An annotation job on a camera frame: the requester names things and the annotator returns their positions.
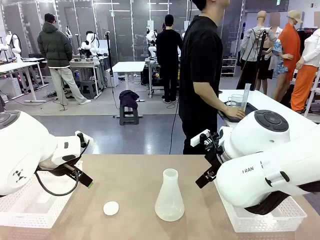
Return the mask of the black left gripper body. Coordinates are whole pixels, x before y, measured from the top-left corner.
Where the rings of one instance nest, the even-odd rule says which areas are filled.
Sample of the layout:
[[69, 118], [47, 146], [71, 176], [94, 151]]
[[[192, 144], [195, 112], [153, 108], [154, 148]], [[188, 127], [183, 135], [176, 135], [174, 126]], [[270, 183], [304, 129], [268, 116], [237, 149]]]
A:
[[75, 168], [73, 166], [70, 166], [68, 164], [62, 164], [59, 165], [58, 167], [54, 168], [54, 169], [49, 169], [49, 168], [43, 168], [38, 166], [37, 167], [37, 171], [43, 171], [43, 172], [49, 172], [54, 176], [64, 176], [64, 175], [72, 175], [74, 172]]

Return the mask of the person's right hand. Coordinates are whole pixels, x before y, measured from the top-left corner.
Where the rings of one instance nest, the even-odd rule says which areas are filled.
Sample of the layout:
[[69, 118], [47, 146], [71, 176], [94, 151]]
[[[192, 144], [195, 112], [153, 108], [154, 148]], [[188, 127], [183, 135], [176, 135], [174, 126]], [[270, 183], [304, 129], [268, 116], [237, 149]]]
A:
[[243, 119], [246, 114], [242, 108], [237, 106], [226, 106], [224, 113], [231, 118]]

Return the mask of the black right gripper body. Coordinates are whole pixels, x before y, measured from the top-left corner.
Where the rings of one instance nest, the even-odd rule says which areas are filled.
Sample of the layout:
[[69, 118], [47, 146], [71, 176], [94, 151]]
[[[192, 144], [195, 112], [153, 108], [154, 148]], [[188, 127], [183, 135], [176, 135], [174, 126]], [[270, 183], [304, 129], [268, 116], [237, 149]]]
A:
[[205, 159], [210, 163], [209, 173], [217, 173], [223, 164], [221, 155], [224, 153], [223, 147], [219, 144], [220, 136], [217, 133], [210, 135], [205, 141], [205, 149], [207, 150]]

